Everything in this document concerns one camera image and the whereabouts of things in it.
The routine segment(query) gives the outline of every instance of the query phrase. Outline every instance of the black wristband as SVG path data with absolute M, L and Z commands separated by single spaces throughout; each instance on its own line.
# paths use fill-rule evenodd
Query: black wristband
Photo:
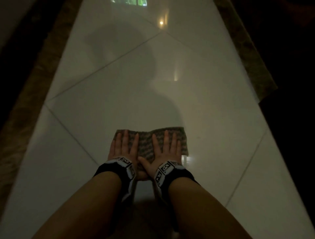
M 190 178 L 195 181 L 194 176 L 180 163 L 176 161 L 167 161 L 161 164 L 154 176 L 154 181 L 161 198 L 169 204 L 169 186 L 177 178 Z
M 129 159 L 125 157 L 117 157 L 105 162 L 99 166 L 94 177 L 102 172 L 114 172 L 119 176 L 121 180 L 122 201 L 131 195 L 136 173 L 134 166 Z

